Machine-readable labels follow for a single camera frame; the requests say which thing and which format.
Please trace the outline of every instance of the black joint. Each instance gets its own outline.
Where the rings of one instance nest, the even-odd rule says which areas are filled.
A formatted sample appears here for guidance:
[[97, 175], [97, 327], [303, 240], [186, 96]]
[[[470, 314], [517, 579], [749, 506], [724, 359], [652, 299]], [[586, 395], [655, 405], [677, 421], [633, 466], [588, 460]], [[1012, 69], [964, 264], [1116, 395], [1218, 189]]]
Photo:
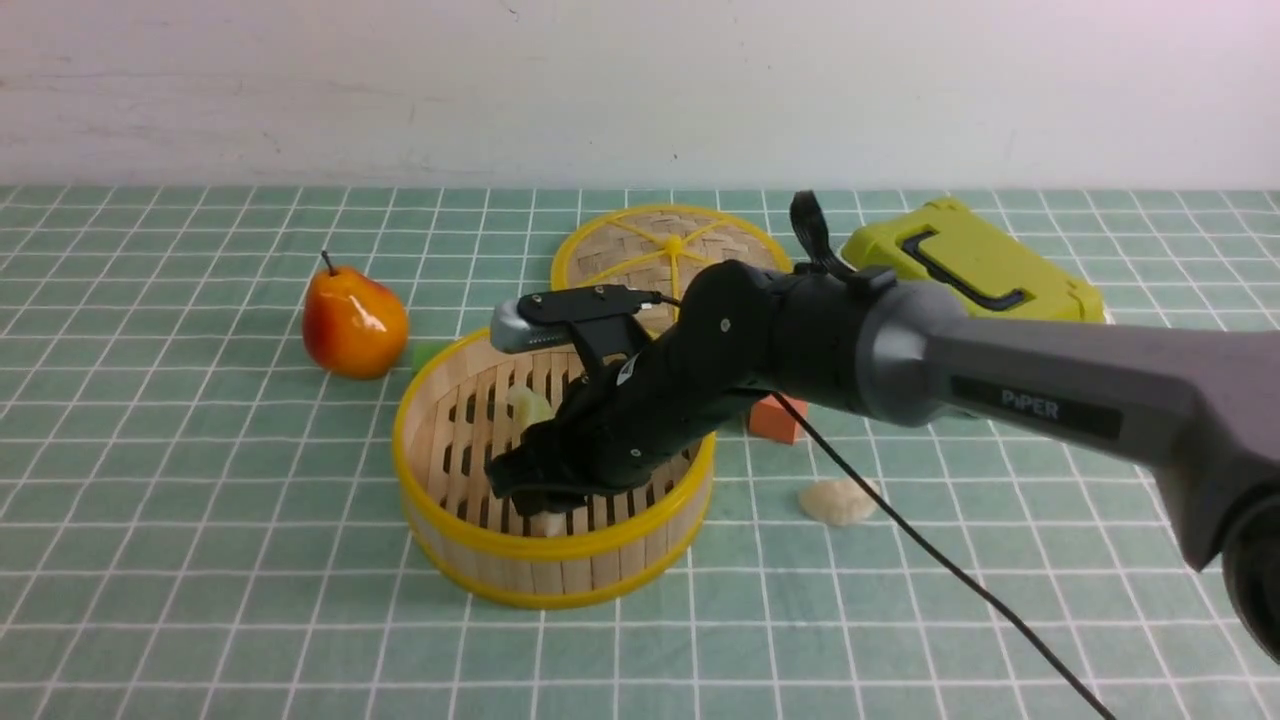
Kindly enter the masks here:
[[886, 265], [870, 265], [845, 278], [850, 293], [859, 300], [873, 300], [897, 284], [897, 273]]

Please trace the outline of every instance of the green tiled tablecloth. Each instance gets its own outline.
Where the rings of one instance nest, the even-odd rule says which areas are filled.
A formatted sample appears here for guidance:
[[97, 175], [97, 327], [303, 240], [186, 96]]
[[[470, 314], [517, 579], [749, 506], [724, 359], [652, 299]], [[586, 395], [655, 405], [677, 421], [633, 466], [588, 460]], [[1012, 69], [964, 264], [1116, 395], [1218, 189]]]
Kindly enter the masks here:
[[[938, 192], [820, 193], [837, 238]], [[1120, 323], [1280, 320], [1280, 193], [957, 192], [1098, 284]], [[707, 527], [616, 603], [470, 601], [401, 516], [406, 366], [315, 369], [321, 249], [453, 338], [545, 288], [588, 218], [678, 201], [792, 254], [790, 192], [0, 187], [0, 716], [129, 720], [1085, 717], [1006, 623], [838, 469], [723, 433]], [[1144, 474], [986, 421], [814, 423], [1120, 717], [1280, 717], [1280, 671], [1215, 569], [1188, 574]]]

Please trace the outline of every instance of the dumpling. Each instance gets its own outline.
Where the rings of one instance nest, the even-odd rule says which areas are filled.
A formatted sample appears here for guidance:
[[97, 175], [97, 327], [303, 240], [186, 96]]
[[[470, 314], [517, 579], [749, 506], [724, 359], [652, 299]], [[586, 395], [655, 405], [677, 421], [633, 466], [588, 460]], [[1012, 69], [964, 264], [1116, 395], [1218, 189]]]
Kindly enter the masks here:
[[[876, 480], [867, 480], [879, 493]], [[852, 525], [872, 516], [876, 500], [850, 478], [818, 480], [800, 491], [800, 509], [805, 515], [827, 525]]]
[[[516, 420], [516, 434], [525, 434], [529, 425], [550, 420], [556, 416], [552, 404], [522, 384], [513, 386], [507, 391], [507, 404], [511, 405], [513, 419]], [[530, 518], [535, 536], [552, 538], [564, 532], [564, 515], [554, 512], [539, 512]]]

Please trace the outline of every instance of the bamboo steamer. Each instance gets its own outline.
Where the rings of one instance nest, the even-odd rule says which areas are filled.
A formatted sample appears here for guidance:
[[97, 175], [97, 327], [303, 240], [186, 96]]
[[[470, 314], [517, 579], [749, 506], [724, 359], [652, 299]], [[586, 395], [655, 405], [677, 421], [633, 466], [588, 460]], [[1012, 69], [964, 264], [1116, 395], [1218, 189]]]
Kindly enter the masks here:
[[[552, 290], [620, 283], [678, 300], [699, 272], [722, 260], [791, 272], [782, 246], [741, 218], [690, 205], [644, 205], [595, 218], [571, 234], [552, 260]], [[677, 314], [657, 305], [636, 319], [658, 334]]]
[[698, 534], [710, 501], [714, 438], [685, 450], [630, 493], [595, 498], [540, 537], [493, 496], [484, 466], [518, 445], [507, 391], [524, 383], [559, 406], [582, 372], [572, 348], [504, 355], [488, 329], [431, 359], [410, 383], [392, 438], [404, 514], [440, 573], [494, 602], [564, 609], [653, 580]]

